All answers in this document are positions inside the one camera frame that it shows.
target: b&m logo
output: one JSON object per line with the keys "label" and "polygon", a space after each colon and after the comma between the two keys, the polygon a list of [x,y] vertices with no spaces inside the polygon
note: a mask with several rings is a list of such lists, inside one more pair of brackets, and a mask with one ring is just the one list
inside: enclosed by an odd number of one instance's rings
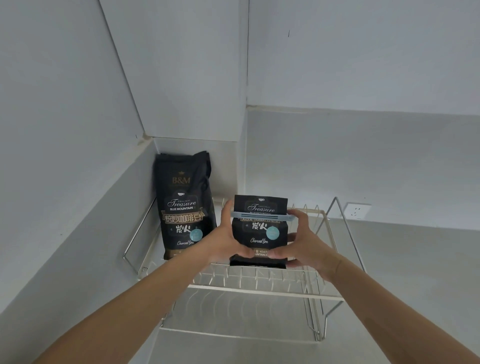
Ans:
{"label": "b&m logo", "polygon": [[184,176],[185,172],[179,172],[178,177],[173,177],[172,183],[173,184],[190,184],[190,177]]}

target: white wall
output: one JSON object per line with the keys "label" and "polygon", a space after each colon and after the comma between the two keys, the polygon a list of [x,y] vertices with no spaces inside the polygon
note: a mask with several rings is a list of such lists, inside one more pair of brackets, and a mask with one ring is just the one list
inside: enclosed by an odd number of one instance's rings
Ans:
{"label": "white wall", "polygon": [[238,141],[246,105],[248,2],[101,4],[145,132]]}
{"label": "white wall", "polygon": [[480,115],[480,2],[250,1],[248,104]]}
{"label": "white wall", "polygon": [[143,129],[97,0],[5,2],[0,49],[1,312]]}
{"label": "white wall", "polygon": [[[480,355],[480,232],[354,221],[350,224],[369,274],[398,298]],[[274,312],[278,309],[271,299]],[[288,320],[287,313],[273,315]],[[292,330],[301,329],[292,323]],[[160,331],[150,364],[157,363],[388,364],[352,310],[329,318],[320,344],[218,338]]]}
{"label": "white wall", "polygon": [[248,194],[327,209],[372,204],[367,219],[480,230],[480,117],[249,111]]}
{"label": "white wall", "polygon": [[[66,330],[136,282],[122,255],[154,196],[156,149],[152,141],[144,146],[0,315],[0,363],[31,363]],[[16,272],[24,268],[18,265]],[[149,353],[147,343],[136,363],[144,364]]]}

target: hand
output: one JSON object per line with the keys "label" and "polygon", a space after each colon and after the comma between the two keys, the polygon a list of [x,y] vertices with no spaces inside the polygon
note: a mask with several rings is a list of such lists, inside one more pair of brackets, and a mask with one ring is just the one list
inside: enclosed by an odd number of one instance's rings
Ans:
{"label": "hand", "polygon": [[295,259],[289,260],[287,267],[310,266],[316,269],[324,280],[331,281],[342,256],[310,230],[307,214],[299,210],[288,210],[288,213],[299,219],[297,232],[288,234],[288,241],[293,243],[269,250],[268,257],[293,257]]}
{"label": "hand", "polygon": [[245,258],[253,258],[253,249],[240,244],[233,237],[232,223],[230,221],[230,210],[233,201],[228,200],[222,209],[220,226],[208,234],[196,245],[201,245],[208,251],[209,263],[229,259],[232,255],[238,254]]}

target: forearm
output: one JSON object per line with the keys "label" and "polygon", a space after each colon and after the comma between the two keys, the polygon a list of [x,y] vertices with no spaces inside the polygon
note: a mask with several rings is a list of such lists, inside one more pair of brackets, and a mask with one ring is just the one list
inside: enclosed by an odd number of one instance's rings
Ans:
{"label": "forearm", "polygon": [[480,363],[474,353],[348,260],[342,259],[331,281],[390,362]]}
{"label": "forearm", "polygon": [[70,329],[36,363],[128,363],[207,264],[205,244],[186,249]]}

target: finger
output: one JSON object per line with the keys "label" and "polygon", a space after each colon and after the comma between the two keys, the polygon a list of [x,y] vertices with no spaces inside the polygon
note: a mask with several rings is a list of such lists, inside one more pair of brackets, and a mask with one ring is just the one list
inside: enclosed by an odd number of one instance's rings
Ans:
{"label": "finger", "polygon": [[225,202],[225,205],[223,206],[222,209],[222,217],[220,220],[220,225],[230,225],[230,210],[232,209],[233,206],[233,200],[228,200]]}
{"label": "finger", "polygon": [[237,254],[243,256],[244,258],[253,258],[255,256],[255,252],[252,248],[249,248],[245,245],[239,243],[239,247],[237,249]]}
{"label": "finger", "polygon": [[308,215],[300,210],[287,210],[290,215],[296,216],[299,219],[299,228],[309,229],[308,227]]}
{"label": "finger", "polygon": [[279,246],[275,249],[270,249],[267,252],[267,257],[272,259],[288,258],[291,255],[291,245]]}
{"label": "finger", "polygon": [[304,264],[298,259],[287,261],[287,268],[296,268],[296,267],[302,267],[302,266],[304,266]]}
{"label": "finger", "polygon": [[287,235],[287,242],[288,243],[294,242],[296,237],[297,237],[297,233],[291,232],[290,234]]}

